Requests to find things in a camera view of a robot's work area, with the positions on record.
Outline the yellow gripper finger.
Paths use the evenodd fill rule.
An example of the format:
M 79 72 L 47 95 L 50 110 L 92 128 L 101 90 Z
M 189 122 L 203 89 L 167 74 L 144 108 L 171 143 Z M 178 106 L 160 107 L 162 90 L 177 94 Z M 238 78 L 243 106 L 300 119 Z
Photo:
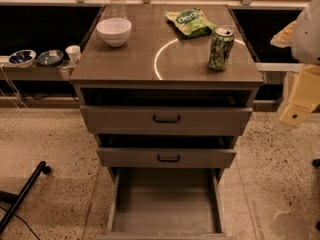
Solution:
M 294 76 L 288 100 L 279 120 L 288 127 L 298 127 L 320 105 L 320 66 L 304 65 Z
M 286 27 L 272 37 L 270 44 L 279 48 L 290 47 L 295 25 L 295 21 L 289 23 Z

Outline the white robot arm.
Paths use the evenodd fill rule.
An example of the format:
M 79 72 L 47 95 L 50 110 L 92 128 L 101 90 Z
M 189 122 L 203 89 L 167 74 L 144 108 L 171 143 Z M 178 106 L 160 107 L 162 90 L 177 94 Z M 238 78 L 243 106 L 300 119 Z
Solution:
M 271 44 L 291 47 L 292 56 L 303 64 L 279 116 L 281 124 L 298 127 L 320 105 L 320 0 L 311 0 L 295 21 L 273 36 Z

